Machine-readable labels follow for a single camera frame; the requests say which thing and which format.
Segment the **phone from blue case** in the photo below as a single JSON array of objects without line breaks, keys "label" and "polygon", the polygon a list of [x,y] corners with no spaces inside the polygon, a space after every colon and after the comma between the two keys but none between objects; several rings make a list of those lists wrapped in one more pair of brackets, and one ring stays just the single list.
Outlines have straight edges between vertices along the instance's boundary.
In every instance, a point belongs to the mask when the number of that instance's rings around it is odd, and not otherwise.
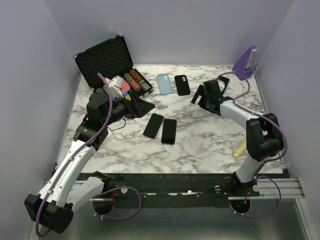
[{"label": "phone from blue case", "polygon": [[143,136],[154,139],[158,134],[163,120],[164,117],[162,115],[153,113],[144,129]]}]

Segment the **black phone case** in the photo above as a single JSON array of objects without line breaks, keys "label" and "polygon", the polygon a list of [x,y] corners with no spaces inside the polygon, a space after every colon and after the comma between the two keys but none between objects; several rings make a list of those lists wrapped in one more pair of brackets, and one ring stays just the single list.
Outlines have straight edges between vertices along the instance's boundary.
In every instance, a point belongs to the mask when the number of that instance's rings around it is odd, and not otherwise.
[{"label": "black phone case", "polygon": [[191,94],[188,79],[186,75],[176,75],[174,77],[177,94],[179,96],[187,96]]}]

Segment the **light blue phone case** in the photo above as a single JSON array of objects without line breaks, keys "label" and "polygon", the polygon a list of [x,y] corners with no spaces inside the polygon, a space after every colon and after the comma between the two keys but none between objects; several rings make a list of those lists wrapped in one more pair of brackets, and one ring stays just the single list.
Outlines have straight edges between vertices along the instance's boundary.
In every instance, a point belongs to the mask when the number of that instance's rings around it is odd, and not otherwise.
[{"label": "light blue phone case", "polygon": [[159,92],[162,95],[168,95],[173,93],[173,87],[168,74],[160,74],[156,76]]}]

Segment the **black cased phone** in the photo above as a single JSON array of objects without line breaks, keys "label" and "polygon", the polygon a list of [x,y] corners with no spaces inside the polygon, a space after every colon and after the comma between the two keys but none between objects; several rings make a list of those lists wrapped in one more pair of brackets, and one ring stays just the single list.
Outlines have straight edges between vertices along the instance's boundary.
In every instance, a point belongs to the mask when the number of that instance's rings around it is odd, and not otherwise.
[{"label": "black cased phone", "polygon": [[166,145],[173,145],[176,140],[177,121],[174,119],[164,119],[161,143]]}]

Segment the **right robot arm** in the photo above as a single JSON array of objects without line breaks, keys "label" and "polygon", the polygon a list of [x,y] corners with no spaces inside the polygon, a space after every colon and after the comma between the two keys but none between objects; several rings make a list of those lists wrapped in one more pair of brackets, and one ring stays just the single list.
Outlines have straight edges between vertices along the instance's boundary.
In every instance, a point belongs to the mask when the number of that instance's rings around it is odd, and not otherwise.
[{"label": "right robot arm", "polygon": [[230,191],[241,196],[247,192],[248,184],[254,181],[264,164],[281,159],[288,145],[275,114],[262,114],[237,103],[237,99],[250,92],[249,88],[235,98],[224,96],[218,83],[222,80],[225,86],[228,85],[229,80],[224,76],[223,73],[199,85],[191,103],[198,101],[200,108],[232,120],[245,129],[248,156],[232,174],[230,183]]}]

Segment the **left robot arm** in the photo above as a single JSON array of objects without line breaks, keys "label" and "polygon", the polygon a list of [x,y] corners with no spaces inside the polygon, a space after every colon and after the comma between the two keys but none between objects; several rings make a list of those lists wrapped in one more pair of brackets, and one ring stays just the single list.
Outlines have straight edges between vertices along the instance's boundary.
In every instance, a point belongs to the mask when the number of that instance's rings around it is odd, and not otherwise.
[{"label": "left robot arm", "polygon": [[47,184],[36,194],[29,194],[24,205],[37,225],[63,233],[70,225],[74,212],[90,197],[107,197],[111,185],[108,177],[95,172],[82,188],[71,189],[87,162],[108,136],[108,125],[121,118],[142,118],[155,108],[153,103],[140,99],[129,91],[130,100],[112,99],[105,92],[94,92],[86,105],[86,115],[76,129],[68,154]]}]

